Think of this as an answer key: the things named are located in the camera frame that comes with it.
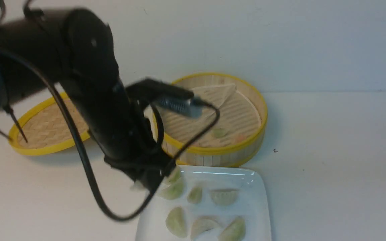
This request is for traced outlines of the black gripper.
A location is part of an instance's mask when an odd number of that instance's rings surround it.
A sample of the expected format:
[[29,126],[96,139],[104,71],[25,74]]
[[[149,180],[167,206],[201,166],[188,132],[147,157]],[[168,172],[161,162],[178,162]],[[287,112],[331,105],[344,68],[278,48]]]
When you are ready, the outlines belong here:
[[105,156],[104,161],[126,174],[132,181],[139,182],[148,191],[157,189],[164,177],[176,167],[176,161],[163,149],[153,153],[138,153],[132,158],[114,159]]

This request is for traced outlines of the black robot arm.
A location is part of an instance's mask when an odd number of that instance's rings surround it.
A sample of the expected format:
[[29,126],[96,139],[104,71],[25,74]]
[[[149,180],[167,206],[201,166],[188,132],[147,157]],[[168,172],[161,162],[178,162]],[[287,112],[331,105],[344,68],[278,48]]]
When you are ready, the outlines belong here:
[[151,134],[144,109],[190,99],[184,89],[146,78],[124,87],[110,27],[88,9],[26,10],[0,23],[0,111],[60,83],[110,166],[152,190],[175,164]]

